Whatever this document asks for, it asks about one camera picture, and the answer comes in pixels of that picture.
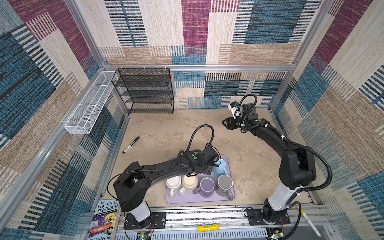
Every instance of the gray mug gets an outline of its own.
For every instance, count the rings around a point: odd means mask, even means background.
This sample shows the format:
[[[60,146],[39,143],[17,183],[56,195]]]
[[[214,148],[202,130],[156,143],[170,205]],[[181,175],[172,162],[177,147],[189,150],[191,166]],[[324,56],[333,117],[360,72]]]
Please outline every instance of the gray mug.
[[[201,179],[199,187],[193,190],[193,194],[198,194],[202,197],[210,197],[215,190],[215,182],[210,177]]]
[[[217,179],[216,193],[222,197],[228,197],[229,200],[233,200],[235,196],[233,195],[231,188],[233,187],[233,180],[228,175],[221,175]]]

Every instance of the black marker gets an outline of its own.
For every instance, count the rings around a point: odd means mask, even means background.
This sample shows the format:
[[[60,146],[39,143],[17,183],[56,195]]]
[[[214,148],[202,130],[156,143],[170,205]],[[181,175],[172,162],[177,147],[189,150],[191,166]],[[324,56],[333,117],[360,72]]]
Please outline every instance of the black marker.
[[[140,137],[135,138],[135,140],[133,140],[133,141],[131,142],[131,144],[129,144],[128,147],[127,147],[126,149],[124,149],[123,153],[126,153],[126,152],[128,151],[128,149],[129,149],[130,147],[132,147],[132,145],[133,145],[137,140],[139,140],[139,138],[140,138]]]

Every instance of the black wire rack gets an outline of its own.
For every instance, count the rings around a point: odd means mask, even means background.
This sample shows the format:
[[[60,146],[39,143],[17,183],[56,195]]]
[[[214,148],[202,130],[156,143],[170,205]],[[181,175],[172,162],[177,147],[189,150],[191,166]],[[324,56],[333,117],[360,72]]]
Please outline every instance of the black wire rack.
[[[173,113],[175,99],[168,68],[119,68],[115,74],[118,80],[112,83],[129,113]]]

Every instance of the black mounting plate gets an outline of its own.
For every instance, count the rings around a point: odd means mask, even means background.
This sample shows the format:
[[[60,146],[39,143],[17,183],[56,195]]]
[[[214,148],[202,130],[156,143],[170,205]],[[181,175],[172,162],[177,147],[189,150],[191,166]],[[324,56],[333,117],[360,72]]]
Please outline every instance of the black mounting plate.
[[[251,216],[251,218],[248,218],[249,225],[251,226],[267,225],[263,221],[262,210],[263,209],[247,209],[246,210],[247,216]],[[281,220],[283,221],[284,224],[291,224],[291,220],[289,220],[289,217],[286,217],[285,215],[287,215],[286,211],[282,215]]]
[[[167,216],[166,212],[152,212],[152,217],[156,220],[155,228],[166,227],[166,220],[167,220],[166,216]],[[124,222],[124,229],[125,230],[140,229],[135,217],[130,213],[127,213],[126,215],[126,220]]]

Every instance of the gray mug handle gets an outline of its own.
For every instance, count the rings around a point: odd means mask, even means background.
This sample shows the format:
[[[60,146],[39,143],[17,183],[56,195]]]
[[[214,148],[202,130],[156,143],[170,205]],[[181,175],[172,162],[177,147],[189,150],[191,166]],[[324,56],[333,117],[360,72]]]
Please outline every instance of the gray mug handle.
[[[228,197],[228,200],[232,201],[233,199],[235,199],[235,196],[233,195],[232,191],[229,190],[227,192],[227,197]]]
[[[192,191],[192,193],[193,194],[198,194],[199,192],[200,192],[200,187],[198,187],[198,188],[195,188],[193,191]]]

